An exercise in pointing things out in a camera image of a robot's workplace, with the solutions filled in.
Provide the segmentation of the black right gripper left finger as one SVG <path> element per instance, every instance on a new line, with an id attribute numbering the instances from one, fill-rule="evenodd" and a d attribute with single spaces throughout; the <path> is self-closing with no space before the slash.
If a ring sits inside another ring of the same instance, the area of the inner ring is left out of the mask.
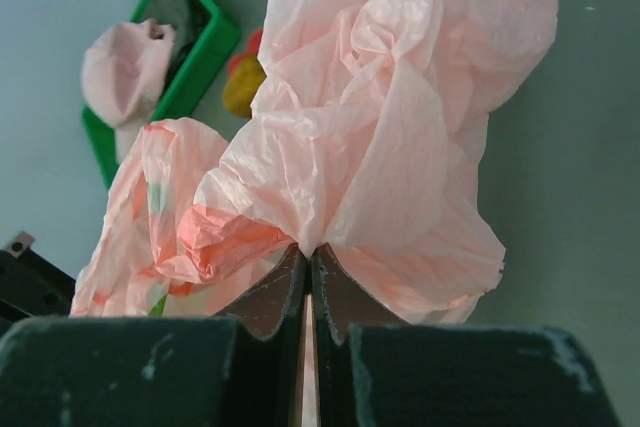
<path id="1" fill-rule="evenodd" d="M 33 317 L 1 340 L 5 426 L 297 426 L 306 261 L 210 317 Z"/>

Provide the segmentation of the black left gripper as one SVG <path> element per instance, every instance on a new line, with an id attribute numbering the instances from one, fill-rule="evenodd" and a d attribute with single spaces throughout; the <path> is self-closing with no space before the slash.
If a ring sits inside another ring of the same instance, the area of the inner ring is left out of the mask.
<path id="1" fill-rule="evenodd" d="M 25 231 L 1 248 L 1 321 L 29 317 L 68 316 L 75 280 L 31 248 Z"/>

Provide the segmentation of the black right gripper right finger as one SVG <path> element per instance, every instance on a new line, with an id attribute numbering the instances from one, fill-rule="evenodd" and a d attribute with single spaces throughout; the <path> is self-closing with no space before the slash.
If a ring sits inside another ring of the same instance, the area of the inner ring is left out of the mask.
<path id="1" fill-rule="evenodd" d="M 549 326 L 411 325 L 333 250 L 310 262 L 323 426 L 615 426 L 598 372 Z"/>

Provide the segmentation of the pink plastic bag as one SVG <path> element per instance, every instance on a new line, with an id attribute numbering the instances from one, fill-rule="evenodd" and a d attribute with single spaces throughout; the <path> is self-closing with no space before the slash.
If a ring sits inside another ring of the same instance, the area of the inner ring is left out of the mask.
<path id="1" fill-rule="evenodd" d="M 266 78 L 231 140 L 143 127 L 108 194 L 75 316 L 211 314 L 286 246 L 329 245 L 413 323 L 461 323 L 501 280 L 477 208 L 490 113 L 556 35 L 558 0 L 268 0 Z"/>

